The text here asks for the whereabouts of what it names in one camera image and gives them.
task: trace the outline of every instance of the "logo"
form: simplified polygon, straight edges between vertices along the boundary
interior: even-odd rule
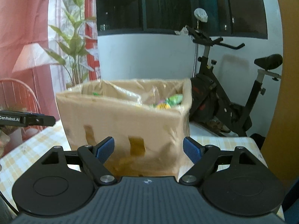
[[[145,184],[151,184],[153,181],[150,180],[150,179],[147,179],[147,180],[144,180],[143,182],[144,182]]]
[[[8,116],[1,116],[1,115],[0,115],[0,120],[9,120],[9,121],[20,122],[20,118],[18,118],[18,117],[8,117]]]

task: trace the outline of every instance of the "round pad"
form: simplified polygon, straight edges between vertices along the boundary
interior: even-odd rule
[[[34,190],[43,196],[56,196],[68,189],[68,181],[61,177],[44,177],[35,182]]]
[[[58,170],[50,166],[44,172],[25,172],[15,182],[12,194],[19,210],[58,216],[79,209],[93,191],[93,182],[85,174],[68,167]]]
[[[284,198],[280,181],[269,171],[252,165],[228,168],[212,174],[203,194],[215,207],[238,216],[260,216],[277,211]]]

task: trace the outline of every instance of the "chair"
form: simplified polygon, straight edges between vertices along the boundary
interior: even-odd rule
[[[8,110],[25,109],[27,112],[41,113],[33,90],[24,82],[13,78],[0,79],[0,107]],[[29,128],[41,131],[45,127],[29,126],[26,129]]]

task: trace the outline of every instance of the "bike seat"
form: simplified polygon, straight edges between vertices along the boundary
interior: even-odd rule
[[[279,67],[283,62],[280,54],[274,54],[267,57],[255,59],[255,64],[265,70],[273,70]]]

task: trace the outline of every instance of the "metal screw head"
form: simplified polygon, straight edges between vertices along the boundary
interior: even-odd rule
[[[111,183],[112,181],[114,181],[114,177],[111,176],[111,175],[104,175],[100,178],[100,180],[103,182],[103,183]]]
[[[185,182],[185,183],[193,183],[196,181],[196,177],[193,176],[193,175],[185,175],[182,177],[182,180]]]

